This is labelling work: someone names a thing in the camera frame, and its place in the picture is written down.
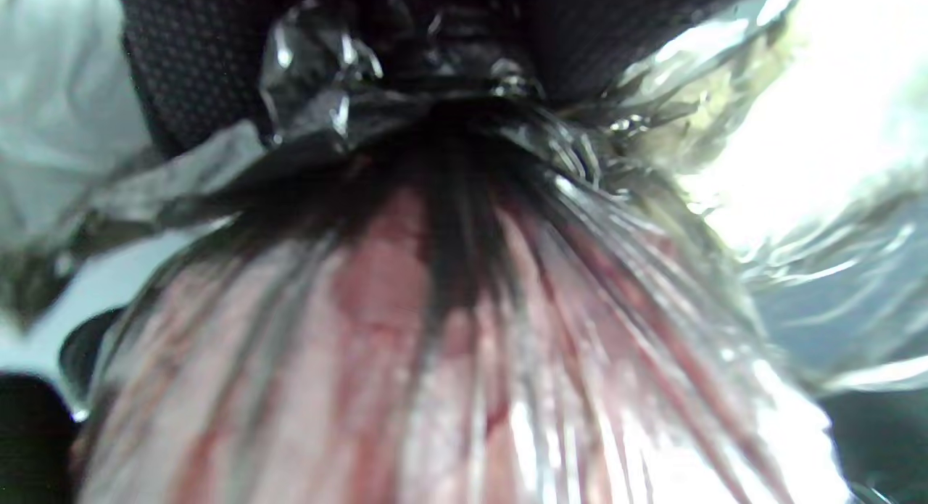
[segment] wrinkled plastic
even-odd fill
[[[825,392],[928,382],[918,1],[740,4],[569,111],[675,176]]]
[[[80,501],[848,501],[702,223],[643,193],[669,185],[608,197],[484,108],[165,267],[104,347]]]
[[[90,256],[241,206],[215,197],[345,161],[440,101],[531,95],[516,12],[514,0],[306,1],[269,38],[270,139],[243,121],[170,164],[97,186],[49,230],[0,247],[0,302],[29,328]]]

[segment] reddish skin-toned surface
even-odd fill
[[[748,503],[751,471],[792,502],[755,409],[717,394],[749,372],[693,356],[589,234],[567,245],[528,210],[497,215],[524,302],[455,309],[427,355],[428,234],[409,190],[321,263],[284,237],[183,270],[107,373],[80,501]],[[249,342],[266,292],[278,304]],[[269,355],[281,325],[294,331]]]

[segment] dark fabric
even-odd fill
[[[271,22],[299,0],[121,0],[133,78],[159,149],[190,150],[253,118]]]
[[[595,98],[624,68],[737,1],[527,0],[548,97]]]
[[[72,501],[67,456],[76,425],[59,396],[29,376],[0,376],[0,504]]]

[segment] black object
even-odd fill
[[[272,22],[302,0],[121,0],[133,80],[159,150],[178,156],[239,120]],[[632,62],[738,0],[523,0],[526,42],[557,102],[595,97]]]
[[[928,502],[928,389],[843,394],[822,405],[845,476],[864,502]]]
[[[61,346],[60,365],[67,384],[82,401],[86,400],[96,366],[96,356],[107,330],[123,314],[123,309],[100,313],[80,325]]]
[[[77,427],[59,395],[30,376],[0,376],[0,504],[72,501]]]

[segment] plastic fold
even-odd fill
[[[747,1],[566,112],[673,176],[824,394],[928,381],[918,1]]]
[[[544,109],[513,2],[306,1],[271,34],[272,136],[91,200],[231,222],[107,332],[80,501],[850,500],[728,250]]]

